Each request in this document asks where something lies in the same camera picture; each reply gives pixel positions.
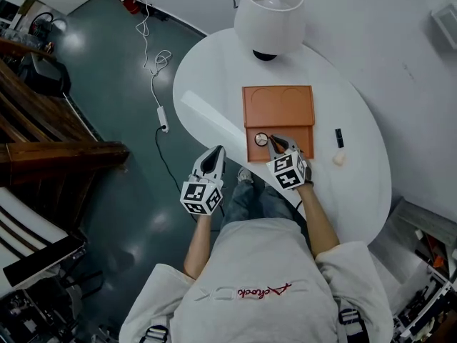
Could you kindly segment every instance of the white table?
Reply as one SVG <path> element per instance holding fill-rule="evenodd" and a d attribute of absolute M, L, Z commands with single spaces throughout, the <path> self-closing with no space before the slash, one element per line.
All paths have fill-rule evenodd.
<path fill-rule="evenodd" d="M 376 122 L 350 82 L 306 46 L 263 62 L 233 29 L 212 34 L 184 57 L 174 80 L 178 118 L 204 146 L 223 145 L 228 158 L 280 191 L 294 206 L 295 191 L 282 191 L 265 164 L 248 163 L 243 125 L 243 86 L 311 85 L 314 111 L 314 189 L 342 242 L 370 243 L 391 205 L 391 173 Z M 335 129 L 341 128 L 346 162 L 336 166 Z"/>

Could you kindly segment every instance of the lamp shade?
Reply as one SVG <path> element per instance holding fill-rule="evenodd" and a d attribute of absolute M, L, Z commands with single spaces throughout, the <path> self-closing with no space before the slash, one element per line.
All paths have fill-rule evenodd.
<path fill-rule="evenodd" d="M 298 49 L 305 35 L 303 0 L 240 0 L 235 31 L 250 49 L 268 55 Z"/>

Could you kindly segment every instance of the person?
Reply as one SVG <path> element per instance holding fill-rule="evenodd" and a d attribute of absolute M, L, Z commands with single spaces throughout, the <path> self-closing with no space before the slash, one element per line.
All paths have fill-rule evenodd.
<path fill-rule="evenodd" d="M 265 218 L 249 219 L 253 180 L 241 168 L 211 256 L 211 217 L 201 215 L 184 272 L 155 266 L 120 342 L 390 342 L 393 320 L 367 246 L 340 244 L 310 179 L 296 190 L 311 252 L 273 187 L 259 197 Z"/>

